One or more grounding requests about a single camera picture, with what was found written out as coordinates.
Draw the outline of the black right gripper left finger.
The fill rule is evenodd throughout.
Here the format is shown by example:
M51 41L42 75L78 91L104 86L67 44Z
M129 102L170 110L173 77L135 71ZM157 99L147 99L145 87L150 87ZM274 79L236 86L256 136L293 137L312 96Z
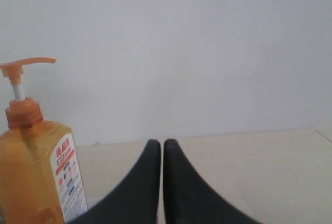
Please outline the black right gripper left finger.
M70 221L76 224L157 223L161 145L150 139L125 178L103 200Z

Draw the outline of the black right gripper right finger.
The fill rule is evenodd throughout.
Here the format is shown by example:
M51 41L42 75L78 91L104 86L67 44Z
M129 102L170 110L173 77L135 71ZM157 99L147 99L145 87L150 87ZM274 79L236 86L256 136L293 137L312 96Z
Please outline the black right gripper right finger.
M175 139L164 142L162 184L166 223L258 223L204 181Z

